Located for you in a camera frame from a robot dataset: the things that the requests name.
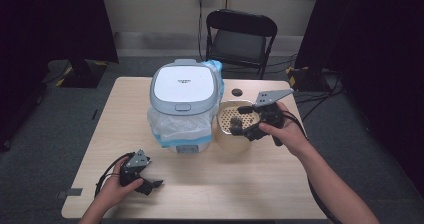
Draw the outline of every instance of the gray carpet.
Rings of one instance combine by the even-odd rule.
[[[0,153],[0,223],[76,223],[61,216],[64,200],[57,193],[72,185],[114,81],[120,76],[152,76],[175,59],[121,57],[119,65],[107,68],[97,89],[58,88],[50,82],[42,103],[11,139],[11,150]],[[289,57],[271,57],[269,64],[282,62],[269,67],[264,79],[287,80],[283,70],[290,65]],[[65,65],[66,61],[50,63],[46,80]],[[257,78],[253,70],[226,69],[224,78]],[[295,93],[296,101],[311,98],[306,94],[317,95]],[[299,104],[301,116],[316,103]],[[366,118],[345,93],[324,101],[304,125],[311,142],[382,223],[424,223],[422,199],[390,153],[366,131]]]

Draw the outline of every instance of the chair backrest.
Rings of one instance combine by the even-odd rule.
[[[209,13],[206,25],[208,33],[212,27],[218,30],[275,37],[278,31],[275,22],[267,16],[229,9],[219,9]]]

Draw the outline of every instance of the black chair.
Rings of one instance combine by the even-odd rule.
[[[208,39],[206,59],[257,68],[263,79],[277,25],[270,18],[220,9],[206,18]],[[212,29],[217,30],[213,37]]]

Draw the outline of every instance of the person's right hand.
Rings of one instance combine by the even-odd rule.
[[[278,107],[283,111],[289,111],[282,102],[277,102]],[[260,123],[259,128],[280,139],[280,141],[289,149],[290,153],[298,156],[302,152],[302,148],[309,144],[296,123],[286,118],[282,128],[276,128],[266,123]]]

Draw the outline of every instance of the wooden table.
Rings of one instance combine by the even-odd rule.
[[[93,200],[95,184],[122,154],[143,149],[151,164],[142,172],[163,185],[149,196],[133,192],[109,210],[105,218],[118,219],[325,219],[310,193],[306,173],[285,146],[276,147],[270,136],[254,141],[239,154],[223,151],[215,139],[207,150],[177,154],[163,149],[147,121],[151,78],[116,80],[72,188],[65,218],[81,218]],[[283,81],[224,80],[222,101],[254,102],[259,91],[289,88]],[[231,90],[239,88],[241,97]],[[293,96],[281,99],[299,118]],[[217,123],[213,122],[216,133]]]

